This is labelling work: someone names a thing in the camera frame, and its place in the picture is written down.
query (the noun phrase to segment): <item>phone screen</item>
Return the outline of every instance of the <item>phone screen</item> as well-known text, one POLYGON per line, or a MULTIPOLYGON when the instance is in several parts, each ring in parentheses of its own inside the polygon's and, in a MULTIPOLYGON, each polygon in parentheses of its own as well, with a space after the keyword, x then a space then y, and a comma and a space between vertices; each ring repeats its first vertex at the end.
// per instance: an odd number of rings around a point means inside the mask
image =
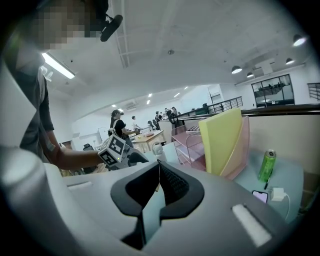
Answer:
POLYGON ((264 202, 264 203, 267 202, 268 193, 259 192, 259 191, 252 191, 252 194, 253 194, 256 198, 259 198, 262 202, 264 202))

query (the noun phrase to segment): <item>energy drink can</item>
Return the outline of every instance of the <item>energy drink can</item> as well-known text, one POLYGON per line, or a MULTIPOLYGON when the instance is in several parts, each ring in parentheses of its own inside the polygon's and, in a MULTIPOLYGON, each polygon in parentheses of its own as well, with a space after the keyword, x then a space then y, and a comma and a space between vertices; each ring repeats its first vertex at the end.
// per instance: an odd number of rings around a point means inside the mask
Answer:
POLYGON ((262 165, 259 171, 258 180, 261 182, 267 182, 276 162, 276 152, 269 149, 265 152, 262 165))

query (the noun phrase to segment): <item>glass partition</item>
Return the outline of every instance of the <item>glass partition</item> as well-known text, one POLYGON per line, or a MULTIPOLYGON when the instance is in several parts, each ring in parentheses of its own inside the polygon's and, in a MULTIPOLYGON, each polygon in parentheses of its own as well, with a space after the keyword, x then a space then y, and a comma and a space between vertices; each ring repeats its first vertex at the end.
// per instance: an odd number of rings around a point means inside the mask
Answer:
POLYGON ((290 75, 277 76, 252 85, 257 108, 271 105, 294 105, 295 97, 290 75))

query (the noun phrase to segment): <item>woman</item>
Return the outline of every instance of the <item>woman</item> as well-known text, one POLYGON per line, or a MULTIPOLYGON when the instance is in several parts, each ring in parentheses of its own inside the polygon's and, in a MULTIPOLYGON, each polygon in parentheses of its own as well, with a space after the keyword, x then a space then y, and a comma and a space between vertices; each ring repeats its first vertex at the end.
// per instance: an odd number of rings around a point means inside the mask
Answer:
POLYGON ((111 123, 110 128, 114 128, 116 135, 118 135, 120 138, 125 140, 125 143, 129 145, 129 147, 133 148, 134 145, 132 144, 132 141, 129 137, 131 134, 139 134, 138 130, 134 131, 127 131, 125 123, 120 120, 121 118, 121 112, 117 109, 112 111, 111 113, 111 123))

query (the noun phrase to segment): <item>ceiling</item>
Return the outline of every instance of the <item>ceiling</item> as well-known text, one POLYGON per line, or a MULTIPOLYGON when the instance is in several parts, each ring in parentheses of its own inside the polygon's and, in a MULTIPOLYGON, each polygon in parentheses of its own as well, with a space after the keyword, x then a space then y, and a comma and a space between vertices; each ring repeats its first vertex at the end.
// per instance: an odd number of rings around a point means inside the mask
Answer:
POLYGON ((103 109, 96 111, 96 114, 104 115, 110 114, 115 109, 122 109, 125 113, 128 111, 138 110, 138 109, 145 109, 148 107, 160 105, 162 103, 168 103, 168 108, 171 108, 171 101, 181 99, 186 93, 190 92, 190 90, 194 89, 195 86, 190 86, 187 89, 182 88, 175 88, 172 90, 166 90, 161 92, 152 93, 151 97, 149 94, 132 98, 129 100, 125 100, 123 102, 117 103, 116 107, 108 106, 103 109))
POLYGON ((109 0, 109 6, 108 14, 123 15, 123 22, 107 42, 74 38, 50 51, 75 73, 68 79, 54 71, 48 82, 54 97, 107 92, 110 106, 145 92, 236 84, 247 72, 262 76, 254 68, 262 61, 274 59, 275 72, 288 67, 287 58, 299 65, 312 51, 309 42, 292 47, 294 34, 305 34, 275 1, 109 0), (234 65, 243 71, 232 75, 234 65))

